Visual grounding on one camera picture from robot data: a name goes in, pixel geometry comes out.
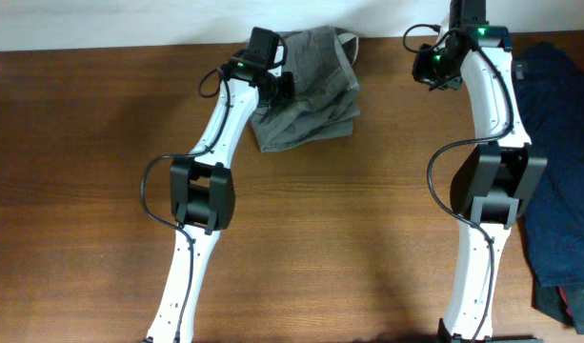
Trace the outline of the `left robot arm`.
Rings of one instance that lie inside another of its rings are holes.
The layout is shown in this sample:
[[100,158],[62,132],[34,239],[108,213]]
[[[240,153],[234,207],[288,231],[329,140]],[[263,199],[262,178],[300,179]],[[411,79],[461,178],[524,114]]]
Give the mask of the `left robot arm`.
[[171,267],[155,318],[153,343],[190,342],[201,286],[211,253],[232,221],[232,160],[251,115],[276,97],[293,94],[283,61],[260,65],[234,57],[216,69],[217,102],[201,138],[187,154],[171,154],[170,199],[175,234]]

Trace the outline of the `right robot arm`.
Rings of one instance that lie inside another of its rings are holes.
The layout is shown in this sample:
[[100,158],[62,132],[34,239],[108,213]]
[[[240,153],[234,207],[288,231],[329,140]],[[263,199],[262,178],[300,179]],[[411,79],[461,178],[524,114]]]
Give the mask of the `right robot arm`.
[[413,78],[433,90],[467,88],[475,136],[453,177],[450,202],[435,202],[459,227],[453,295],[439,342],[492,342],[493,296],[511,228],[547,165],[524,129],[514,94],[512,39],[493,26],[483,1],[453,0],[437,41],[413,50]]

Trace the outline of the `grey shorts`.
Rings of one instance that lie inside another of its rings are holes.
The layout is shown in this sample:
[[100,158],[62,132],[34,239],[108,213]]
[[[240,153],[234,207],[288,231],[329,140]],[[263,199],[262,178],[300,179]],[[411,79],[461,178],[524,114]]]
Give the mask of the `grey shorts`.
[[288,46],[282,67],[293,76],[292,100],[273,100],[252,114],[259,150],[281,152],[303,144],[350,136],[360,114],[360,83],[353,70],[359,36],[332,26],[283,31]]

